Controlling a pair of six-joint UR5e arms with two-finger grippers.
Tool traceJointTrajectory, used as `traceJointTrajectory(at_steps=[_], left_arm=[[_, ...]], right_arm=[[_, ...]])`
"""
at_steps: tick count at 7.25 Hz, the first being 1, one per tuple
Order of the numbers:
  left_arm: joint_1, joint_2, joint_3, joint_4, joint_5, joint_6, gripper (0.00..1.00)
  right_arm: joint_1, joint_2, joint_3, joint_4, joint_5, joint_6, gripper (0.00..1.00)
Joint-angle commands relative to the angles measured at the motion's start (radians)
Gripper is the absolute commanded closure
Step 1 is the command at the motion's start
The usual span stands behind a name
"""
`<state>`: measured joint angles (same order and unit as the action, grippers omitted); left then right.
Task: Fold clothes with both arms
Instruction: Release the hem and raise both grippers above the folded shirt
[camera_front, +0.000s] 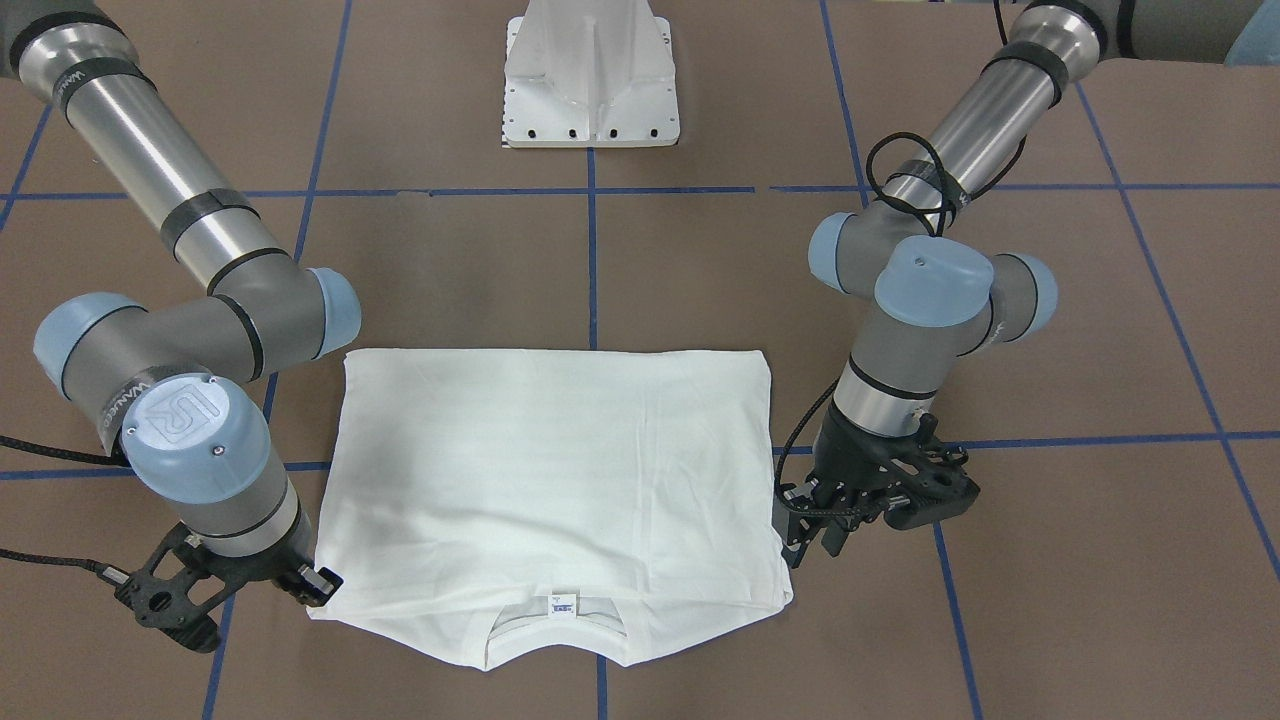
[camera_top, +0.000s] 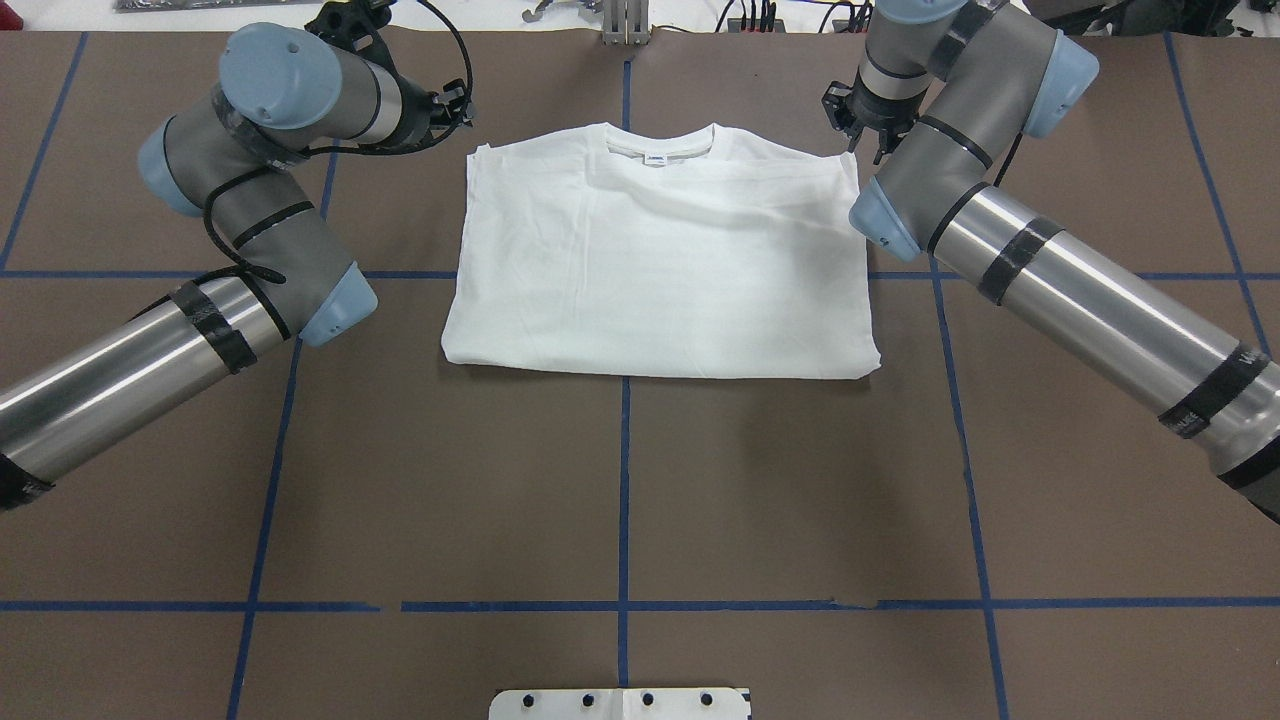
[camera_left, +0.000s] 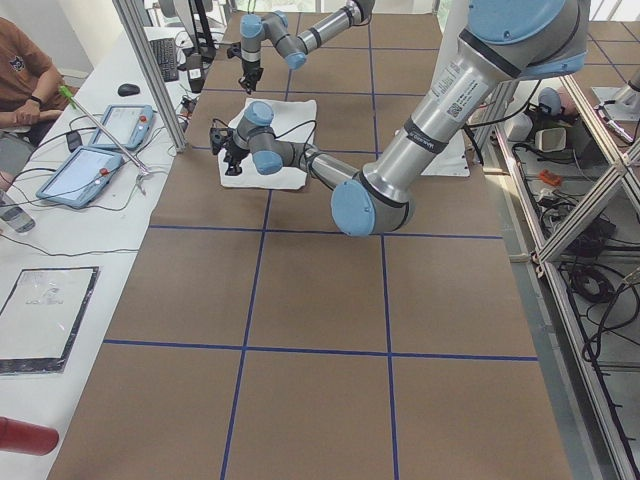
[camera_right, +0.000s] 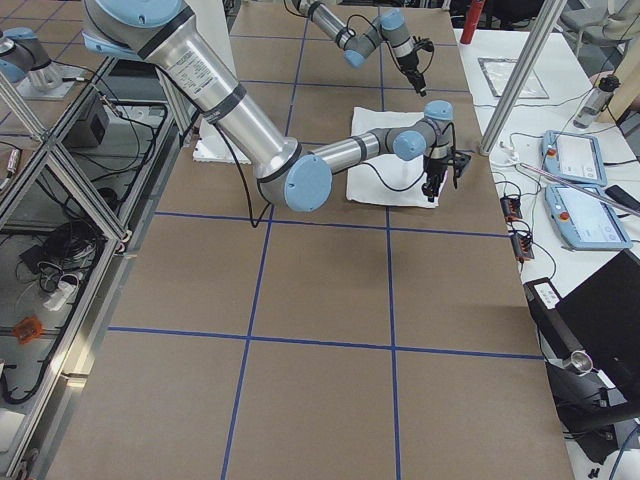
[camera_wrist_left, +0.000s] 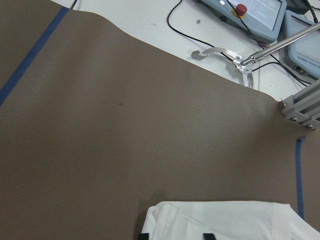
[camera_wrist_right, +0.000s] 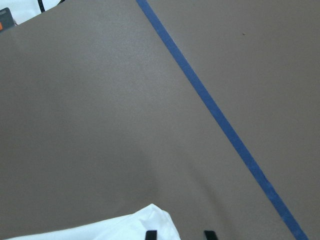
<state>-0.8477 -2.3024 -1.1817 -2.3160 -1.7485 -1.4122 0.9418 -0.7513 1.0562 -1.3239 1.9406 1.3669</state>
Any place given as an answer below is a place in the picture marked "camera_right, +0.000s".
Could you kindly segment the third silver robot arm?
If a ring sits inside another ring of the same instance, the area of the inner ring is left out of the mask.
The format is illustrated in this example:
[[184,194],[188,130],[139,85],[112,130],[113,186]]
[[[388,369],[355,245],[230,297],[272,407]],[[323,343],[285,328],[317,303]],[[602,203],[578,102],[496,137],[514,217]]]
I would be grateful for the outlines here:
[[55,63],[31,29],[16,27],[1,32],[1,72],[25,99],[59,100],[85,70]]

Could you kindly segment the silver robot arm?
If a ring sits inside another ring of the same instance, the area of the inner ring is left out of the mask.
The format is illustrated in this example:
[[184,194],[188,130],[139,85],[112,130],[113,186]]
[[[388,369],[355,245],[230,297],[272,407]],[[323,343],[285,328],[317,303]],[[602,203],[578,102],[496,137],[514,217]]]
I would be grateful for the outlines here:
[[203,119],[231,139],[253,166],[263,198],[298,212],[328,199],[333,177],[385,154],[423,160],[422,192],[434,200],[447,172],[459,179],[470,155],[456,147],[453,107],[431,101],[408,127],[376,128],[306,151],[285,136],[254,102],[197,28],[184,1],[86,1],[88,49],[157,67],[198,108]]
[[368,29],[357,33],[349,25],[349,20],[343,22],[322,1],[291,1],[296,13],[315,24],[342,51],[346,62],[360,68],[365,60],[382,44],[386,44],[392,55],[396,68],[409,81],[414,91],[424,97],[427,94],[427,84],[424,72],[419,66],[419,51],[434,53],[434,45],[429,38],[420,38],[410,34],[403,13],[394,8],[372,20],[362,18]]

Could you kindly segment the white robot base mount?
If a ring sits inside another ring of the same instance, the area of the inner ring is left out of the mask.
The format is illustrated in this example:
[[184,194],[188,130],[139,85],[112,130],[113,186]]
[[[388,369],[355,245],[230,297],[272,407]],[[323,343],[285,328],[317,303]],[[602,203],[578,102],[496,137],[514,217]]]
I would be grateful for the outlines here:
[[[196,15],[201,36],[222,62],[236,74],[226,14],[221,0],[193,0],[188,4]],[[199,125],[199,140],[193,154],[198,162],[232,163],[233,157],[218,131],[204,119]]]

